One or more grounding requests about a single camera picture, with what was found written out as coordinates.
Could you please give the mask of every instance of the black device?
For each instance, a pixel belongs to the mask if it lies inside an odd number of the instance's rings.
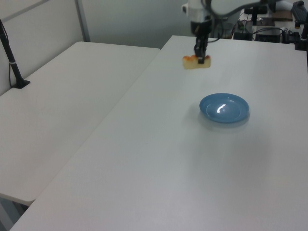
[[[4,25],[3,25],[1,20],[0,20],[0,39],[1,39],[1,42],[3,44],[5,53],[8,57],[8,59],[9,59],[9,64],[12,67],[12,70],[13,70],[15,78],[16,78],[16,84],[13,85],[12,87],[18,88],[18,89],[24,88],[26,85],[28,85],[30,83],[30,81],[24,80],[21,77],[21,74],[19,72],[16,60],[14,58],[14,55],[12,53],[12,50],[11,50],[11,47],[10,47],[10,44],[9,44],[9,40],[7,38],[5,29],[4,29]]]
[[[308,14],[306,15],[303,33],[301,35],[301,38],[298,42],[295,43],[295,50],[298,51],[307,51],[307,57],[308,57]]]
[[[305,24],[307,10],[304,6],[303,1],[297,1],[293,3],[291,12],[294,15],[294,18],[298,24]]]
[[[208,35],[212,31],[212,19],[208,18],[203,23],[191,22],[191,31],[197,37],[194,52],[198,57],[198,63],[204,64]]]
[[[259,6],[259,7],[257,7],[257,9],[258,9],[258,14],[266,14],[268,12],[267,6]],[[244,13],[245,14],[252,14],[253,8],[245,8]]]
[[[269,30],[256,34],[256,41],[258,42],[273,42],[280,43],[280,31],[278,30]]]
[[[235,40],[252,40],[252,22],[238,21],[234,28],[233,39]]]
[[[290,44],[290,43],[298,43],[300,41],[300,34],[298,32],[290,32],[287,31],[282,34],[282,43]]]
[[[269,4],[269,9],[270,9],[272,12],[276,12],[276,3],[271,3],[271,4]]]

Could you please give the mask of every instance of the sponge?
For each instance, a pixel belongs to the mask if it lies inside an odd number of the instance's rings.
[[[185,69],[209,68],[211,66],[211,57],[209,55],[205,57],[204,64],[198,63],[196,55],[184,56],[182,60]]]

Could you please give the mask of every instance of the blue plate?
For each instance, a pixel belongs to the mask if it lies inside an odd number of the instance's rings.
[[[217,93],[208,95],[200,102],[200,110],[210,120],[234,123],[248,116],[248,103],[237,95]]]

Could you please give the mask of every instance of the table surface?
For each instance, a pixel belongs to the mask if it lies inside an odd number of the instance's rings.
[[[293,45],[172,37],[12,231],[306,231],[308,75]],[[236,124],[199,102],[233,93]]]
[[[159,49],[78,42],[0,97],[0,196],[29,205]]]

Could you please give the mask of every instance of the white wall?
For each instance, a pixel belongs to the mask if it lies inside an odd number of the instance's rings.
[[[23,78],[83,41],[75,0],[50,0],[3,24]],[[0,95],[9,89],[8,72],[8,59],[0,44]]]
[[[47,0],[0,0],[1,19],[4,20],[20,11],[24,11],[28,7],[32,7],[33,5],[44,1]]]
[[[172,35],[191,36],[181,12],[187,0],[79,0],[91,42],[162,48]]]

